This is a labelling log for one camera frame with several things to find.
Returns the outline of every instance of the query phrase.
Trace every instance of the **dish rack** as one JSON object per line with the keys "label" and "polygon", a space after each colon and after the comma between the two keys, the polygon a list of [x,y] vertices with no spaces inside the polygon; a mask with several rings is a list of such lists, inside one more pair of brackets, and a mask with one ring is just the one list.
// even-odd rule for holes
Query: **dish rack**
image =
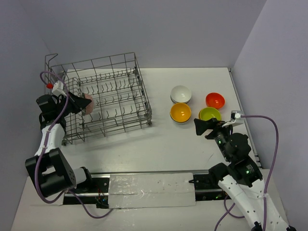
{"label": "dish rack", "polygon": [[[51,66],[58,54],[45,56],[45,70],[62,76],[68,90],[92,96],[95,108],[89,115],[70,114],[63,145],[90,136],[127,132],[152,124],[152,109],[134,52]],[[45,78],[55,83],[53,75]]]}

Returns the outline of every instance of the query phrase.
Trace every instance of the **green bowl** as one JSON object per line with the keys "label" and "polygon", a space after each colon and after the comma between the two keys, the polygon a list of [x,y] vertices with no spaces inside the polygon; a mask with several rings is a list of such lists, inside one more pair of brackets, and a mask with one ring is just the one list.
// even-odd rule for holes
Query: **green bowl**
{"label": "green bowl", "polygon": [[206,107],[199,112],[199,119],[209,120],[211,118],[216,118],[217,120],[221,120],[221,114],[219,110],[217,110],[214,107]]}

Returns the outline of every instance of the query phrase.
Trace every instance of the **red bowl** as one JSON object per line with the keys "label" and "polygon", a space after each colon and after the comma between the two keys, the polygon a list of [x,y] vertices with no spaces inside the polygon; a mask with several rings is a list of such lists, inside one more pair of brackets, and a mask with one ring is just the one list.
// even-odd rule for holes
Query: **red bowl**
{"label": "red bowl", "polygon": [[225,99],[222,97],[222,95],[216,92],[212,92],[206,96],[205,103],[208,107],[220,109],[223,107],[223,105],[225,105]]}

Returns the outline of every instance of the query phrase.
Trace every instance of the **yellow bowl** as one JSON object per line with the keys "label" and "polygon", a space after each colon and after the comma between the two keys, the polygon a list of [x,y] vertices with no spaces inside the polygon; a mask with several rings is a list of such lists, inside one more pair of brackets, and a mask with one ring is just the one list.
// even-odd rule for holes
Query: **yellow bowl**
{"label": "yellow bowl", "polygon": [[217,110],[214,107],[206,107],[199,112],[199,119],[209,120],[211,118],[216,118],[217,120],[221,120],[221,114],[219,110]]}
{"label": "yellow bowl", "polygon": [[176,103],[170,110],[171,118],[178,123],[184,123],[191,117],[190,107],[185,103]]}

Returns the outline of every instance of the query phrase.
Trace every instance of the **white bowl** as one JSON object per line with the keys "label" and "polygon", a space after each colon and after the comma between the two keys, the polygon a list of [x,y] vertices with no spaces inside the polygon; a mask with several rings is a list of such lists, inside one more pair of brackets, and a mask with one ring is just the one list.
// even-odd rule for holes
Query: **white bowl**
{"label": "white bowl", "polygon": [[192,98],[192,92],[187,87],[178,85],[171,90],[170,97],[174,103],[188,103]]}

